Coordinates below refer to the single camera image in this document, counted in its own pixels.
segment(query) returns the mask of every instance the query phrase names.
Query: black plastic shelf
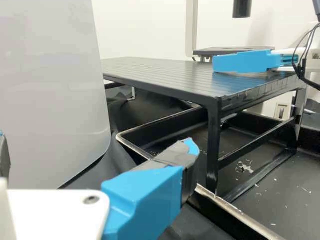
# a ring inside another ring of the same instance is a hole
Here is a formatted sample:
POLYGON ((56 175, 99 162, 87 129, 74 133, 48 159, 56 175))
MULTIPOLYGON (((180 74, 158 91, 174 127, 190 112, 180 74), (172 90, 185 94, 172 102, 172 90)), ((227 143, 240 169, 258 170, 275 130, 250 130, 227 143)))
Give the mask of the black plastic shelf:
MULTIPOLYGON (((290 91, 297 91, 297 115, 303 113, 306 85, 289 72, 216 73, 212 64, 206 62, 135 57, 105 59, 101 66, 105 80, 191 101, 207 109, 206 187, 212 192, 218 184, 221 118, 290 91)), ((253 141, 246 150, 261 146, 278 130, 259 136, 259 141, 253 141)), ((245 152, 240 149, 236 155, 240 157, 245 152)))
POLYGON ((243 47, 208 47, 203 49, 197 49, 193 51, 193 55, 198 55, 200 57, 212 57, 217 55, 235 54, 241 52, 248 52, 253 50, 274 50, 273 46, 243 46, 243 47))

